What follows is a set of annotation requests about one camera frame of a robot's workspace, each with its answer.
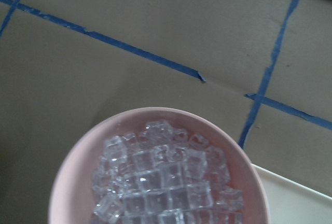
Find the ice cube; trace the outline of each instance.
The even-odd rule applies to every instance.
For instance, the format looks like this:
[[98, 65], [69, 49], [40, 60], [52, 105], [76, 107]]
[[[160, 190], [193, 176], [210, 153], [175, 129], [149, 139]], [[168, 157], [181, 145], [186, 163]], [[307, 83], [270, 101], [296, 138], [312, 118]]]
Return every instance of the ice cube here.
[[140, 187], [138, 185], [137, 176], [135, 174], [127, 174], [121, 178], [123, 182], [124, 191], [127, 193], [138, 192]]
[[133, 160], [137, 171], [152, 170], [154, 168], [152, 150], [140, 151], [133, 154]]
[[154, 136], [153, 133], [149, 134], [149, 139], [151, 140], [151, 142], [154, 146], [167, 145], [167, 144], [171, 143], [170, 139], [165, 139], [165, 138], [160, 138], [160, 137]]
[[169, 209], [169, 197], [166, 191], [150, 191], [146, 193], [146, 210], [150, 213]]
[[214, 209], [213, 214], [217, 224], [244, 224], [243, 214], [239, 212]]
[[167, 153], [170, 162], [183, 161], [186, 157], [186, 150], [188, 148], [181, 145], [171, 145]]
[[121, 196], [125, 192], [125, 184], [123, 179], [117, 177], [116, 179], [112, 180], [108, 186], [108, 191]]
[[109, 160], [104, 156], [100, 156], [99, 158], [99, 166], [98, 169], [103, 174], [111, 174], [112, 173], [112, 165], [110, 164]]
[[162, 162], [168, 162], [168, 152], [169, 152], [169, 145], [158, 145], [153, 148], [154, 151], [154, 163], [158, 165]]
[[170, 189], [170, 199], [172, 208], [180, 208], [182, 210], [190, 209], [188, 192], [185, 187]]
[[198, 184], [189, 185], [187, 186], [187, 191], [191, 209], [211, 207], [213, 205], [209, 182], [203, 181]]
[[104, 157], [110, 164], [123, 163], [127, 159], [127, 148], [120, 136], [114, 136], [104, 142]]
[[206, 153], [204, 151], [187, 149], [183, 165], [186, 177], [201, 179], [207, 167]]
[[208, 170], [204, 176], [212, 184], [225, 185], [230, 181], [230, 175], [226, 164], [218, 166], [215, 170]]
[[104, 196], [93, 211], [103, 221], [115, 224], [123, 212], [122, 204], [113, 194]]
[[158, 215], [156, 214], [145, 215], [144, 220], [145, 220], [144, 224], [159, 224]]
[[107, 187], [112, 178], [111, 174], [104, 174], [98, 169], [94, 170], [92, 172], [92, 185], [100, 188]]
[[153, 146], [147, 131], [139, 133], [139, 146], [141, 150], [146, 150]]
[[141, 193], [126, 194], [122, 197], [122, 201], [126, 215], [143, 214], [145, 212], [145, 200]]
[[206, 152], [207, 163], [212, 167], [211, 169], [213, 169], [216, 164], [223, 165], [227, 162], [223, 150], [219, 147], [209, 146], [204, 151]]
[[173, 127], [166, 120], [147, 122], [145, 129], [156, 138], [171, 140]]
[[158, 219], [160, 224], [184, 224], [183, 213], [179, 209], [164, 211]]
[[139, 142], [135, 133], [127, 133], [122, 136], [122, 141], [127, 148], [127, 153], [135, 153], [140, 150]]
[[144, 216], [142, 215], [131, 215], [131, 216], [122, 216], [122, 224], [145, 224]]
[[199, 217], [193, 211], [183, 211], [183, 220], [185, 224], [199, 224]]
[[186, 174], [184, 173], [184, 178], [183, 182], [185, 185], [192, 185], [192, 184], [197, 184], [201, 182], [202, 180], [199, 178], [193, 178], [193, 177], [186, 177]]
[[93, 190], [94, 199], [96, 202], [99, 202], [102, 197], [104, 197], [106, 194], [109, 193], [109, 190], [107, 187], [101, 188], [96, 185], [92, 186], [92, 190]]
[[118, 176], [132, 174], [134, 172], [136, 172], [136, 166], [131, 155], [127, 157], [127, 161], [125, 163], [120, 163], [116, 166], [116, 174]]
[[162, 163], [159, 166], [163, 186], [165, 188], [183, 185], [182, 167], [180, 162]]
[[173, 129], [173, 141], [180, 144], [188, 142], [188, 132], [186, 129]]
[[189, 145], [197, 150], [204, 150], [210, 145], [210, 141], [207, 140], [199, 133], [195, 133], [189, 139]]
[[202, 224], [215, 224], [216, 223], [211, 209], [199, 209], [195, 212], [197, 212], [196, 214], [197, 214], [197, 216], [199, 216], [199, 220], [200, 220], [199, 223], [202, 223]]
[[224, 189], [219, 192], [219, 195], [216, 196], [215, 202], [215, 206], [218, 206], [220, 209], [231, 212], [238, 211], [244, 206], [242, 190], [225, 186]]
[[159, 170], [139, 172], [136, 174], [137, 184], [142, 191], [161, 189], [162, 179]]

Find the white tray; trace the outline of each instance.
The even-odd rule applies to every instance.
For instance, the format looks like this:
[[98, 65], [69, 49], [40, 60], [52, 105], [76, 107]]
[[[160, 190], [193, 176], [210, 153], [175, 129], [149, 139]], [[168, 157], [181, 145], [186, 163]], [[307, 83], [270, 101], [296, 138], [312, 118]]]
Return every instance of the white tray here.
[[271, 224], [332, 223], [331, 197], [254, 164], [253, 167], [264, 185]]

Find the pink bowl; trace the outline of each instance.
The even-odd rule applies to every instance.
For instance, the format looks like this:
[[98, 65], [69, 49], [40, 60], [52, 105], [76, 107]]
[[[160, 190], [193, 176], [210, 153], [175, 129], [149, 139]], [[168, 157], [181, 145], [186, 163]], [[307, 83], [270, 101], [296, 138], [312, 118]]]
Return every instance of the pink bowl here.
[[103, 141], [114, 135], [138, 132], [148, 121], [165, 119], [175, 127], [199, 132], [223, 149], [232, 186], [243, 190], [246, 224], [268, 224], [269, 211], [260, 179], [236, 142], [224, 131], [186, 111], [164, 107], [139, 108], [112, 116], [92, 128], [69, 152], [53, 184], [49, 224], [88, 224], [94, 208], [91, 173], [97, 167]]

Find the blue tape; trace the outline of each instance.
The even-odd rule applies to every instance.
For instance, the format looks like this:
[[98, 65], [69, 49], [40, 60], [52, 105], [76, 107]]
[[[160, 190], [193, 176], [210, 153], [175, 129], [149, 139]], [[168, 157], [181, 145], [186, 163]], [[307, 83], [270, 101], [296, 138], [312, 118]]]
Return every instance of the blue tape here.
[[13, 15], [14, 11], [16, 10], [17, 8], [17, 5], [18, 3], [20, 2], [21, 0], [14, 0], [12, 1], [12, 3], [10, 4], [10, 8], [2, 22], [2, 25], [1, 25], [1, 28], [0, 28], [0, 38], [2, 37], [2, 34], [3, 32], [5, 31], [5, 28], [7, 27], [10, 19], [11, 19], [11, 16]]
[[[4, 4], [7, 4], [7, 5], [12, 4], [12, 0], [0, 0], [0, 2], [2, 2]], [[118, 48], [123, 49], [125, 51], [128, 51], [130, 53], [136, 54], [140, 57], [149, 59], [151, 61], [157, 62], [157, 63], [162, 64], [164, 66], [170, 67], [170, 68], [175, 69], [177, 71], [180, 71], [184, 74], [195, 77], [195, 78], [201, 80], [202, 82], [206, 82], [205, 78], [197, 70], [194, 70], [190, 67], [184, 66], [184, 65], [176, 63], [176, 62], [173, 62], [171, 60], [168, 60], [166, 58], [163, 58], [163, 57], [160, 57], [158, 55], [152, 54], [148, 51], [139, 49], [137, 47], [131, 46], [131, 45], [126, 44], [122, 41], [116, 40], [116, 39], [111, 38], [109, 36], [100, 34], [98, 32], [87, 31], [86, 28], [83, 27], [83, 26], [80, 26], [80, 25], [75, 24], [75, 23], [71, 23], [69, 21], [66, 21], [64, 19], [55, 17], [53, 15], [42, 13], [40, 10], [29, 7], [27, 5], [18, 4], [17, 8], [20, 9], [20, 10], [26, 11], [26, 12], [32, 14], [32, 15], [35, 15], [37, 17], [40, 17], [40, 18], [46, 19], [50, 22], [53, 22], [55, 24], [58, 24], [60, 26], [67, 27], [67, 28], [69, 28], [73, 31], [82, 33], [84, 35], [90, 36], [90, 37], [92, 37], [94, 39], [97, 39], [99, 41], [102, 41], [104, 43], [110, 44], [112, 46], [118, 47]]]
[[[245, 95], [247, 98], [251, 99], [251, 100], [255, 100], [256, 94], [246, 94]], [[327, 128], [329, 130], [332, 130], [332, 122], [316, 117], [316, 116], [312, 116], [309, 115], [307, 113], [305, 113], [304, 111], [300, 111], [298, 109], [295, 109], [291, 106], [287, 106], [283, 103], [280, 103], [278, 101], [272, 100], [270, 98], [264, 97], [262, 100], [262, 104], [273, 107], [275, 109], [278, 109], [280, 111], [283, 111], [287, 114], [291, 114], [297, 117], [300, 117], [308, 122], [311, 122], [313, 124], [319, 125], [321, 127]]]
[[274, 44], [274, 47], [273, 47], [273, 50], [272, 50], [272, 53], [271, 53], [271, 60], [272, 60], [271, 65], [265, 69], [265, 72], [264, 72], [262, 81], [260, 83], [258, 92], [255, 96], [254, 105], [253, 105], [253, 107], [251, 108], [251, 110], [249, 112], [247, 121], [246, 121], [246, 123], [244, 125], [244, 128], [242, 130], [240, 140], [239, 140], [239, 146], [241, 148], [244, 147], [245, 142], [246, 142], [247, 137], [248, 137], [248, 134], [249, 134], [256, 118], [257, 118], [258, 111], [260, 109], [262, 100], [263, 100], [263, 98], [266, 94], [266, 91], [268, 89], [268, 86], [269, 86], [269, 83], [270, 83], [270, 80], [271, 80], [271, 76], [272, 76], [272, 73], [274, 71], [274, 67], [276, 65], [276, 62], [277, 62], [279, 54], [280, 54], [280, 50], [281, 50], [281, 47], [282, 47], [282, 42], [283, 42], [283, 39], [284, 39], [285, 30], [286, 30], [286, 27], [287, 27], [287, 24], [288, 24], [288, 20], [291, 17], [294, 9], [297, 7], [299, 1], [300, 0], [292, 0], [291, 3], [290, 3], [289, 8], [287, 10], [286, 17], [285, 17], [284, 22], [281, 26], [281, 29], [279, 31], [278, 37], [275, 41], [275, 44]]

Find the bowl rim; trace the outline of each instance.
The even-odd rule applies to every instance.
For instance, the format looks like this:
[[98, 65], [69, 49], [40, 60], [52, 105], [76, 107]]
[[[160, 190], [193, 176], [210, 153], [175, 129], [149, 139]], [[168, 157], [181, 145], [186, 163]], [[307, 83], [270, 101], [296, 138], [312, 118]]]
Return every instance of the bowl rim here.
[[[209, 122], [208, 120], [206, 120], [206, 119], [204, 119], [204, 118], [202, 118], [198, 115], [192, 114], [192, 113], [184, 111], [184, 110], [179, 110], [179, 109], [175, 109], [175, 108], [168, 108], [168, 107], [142, 107], [142, 108], [127, 110], [127, 111], [118, 113], [116, 115], [113, 115], [113, 116], [103, 120], [102, 122], [98, 123], [97, 125], [95, 125], [87, 133], [85, 133], [75, 143], [75, 145], [70, 149], [69, 153], [66, 155], [66, 158], [63, 160], [63, 162], [62, 162], [62, 164], [61, 164], [61, 166], [60, 166], [60, 168], [57, 172], [57, 175], [55, 177], [53, 185], [52, 185], [50, 199], [49, 199], [49, 206], [48, 206], [48, 223], [49, 224], [58, 224], [58, 222], [56, 221], [57, 216], [56, 216], [55, 213], [57, 212], [57, 209], [59, 209], [59, 207], [61, 207], [61, 202], [62, 201], [61, 200], [55, 201], [55, 199], [58, 199], [59, 196], [61, 196], [61, 195], [62, 195], [62, 198], [63, 198], [63, 192], [61, 192], [61, 182], [65, 181], [64, 179], [68, 178], [68, 173], [66, 173], [66, 170], [68, 170], [67, 165], [70, 164], [71, 160], [75, 159], [75, 157], [73, 157], [73, 154], [78, 149], [80, 149], [80, 146], [82, 146], [82, 143], [85, 141], [85, 138], [87, 136], [89, 136], [91, 133], [98, 130], [100, 127], [102, 127], [104, 125], [107, 125], [108, 122], [112, 121], [115, 118], [118, 118], [119, 116], [134, 114], [134, 113], [138, 113], [138, 112], [141, 112], [141, 111], [167, 111], [167, 112], [173, 112], [173, 113], [187, 115], [187, 116], [193, 117], [195, 119], [198, 119], [199, 121], [202, 121], [205, 124], [208, 124], [210, 127], [214, 128], [218, 132], [220, 132], [225, 137], [225, 139], [227, 139], [229, 141], [230, 145], [235, 150], [237, 150], [237, 152], [243, 157], [243, 159], [248, 164], [252, 164], [252, 162], [250, 161], [248, 156], [245, 154], [243, 149], [226, 132], [224, 132], [222, 129], [220, 129], [215, 124]], [[248, 169], [253, 174], [254, 179], [256, 180], [256, 182], [259, 186], [259, 192], [261, 194], [261, 198], [262, 198], [264, 206], [265, 206], [265, 216], [264, 216], [264, 218], [267, 221], [267, 224], [269, 224], [270, 223], [270, 211], [269, 211], [268, 200], [267, 200], [267, 196], [266, 196], [263, 184], [260, 180], [260, 177], [259, 177], [257, 171], [254, 169], [254, 167], [249, 166]]]

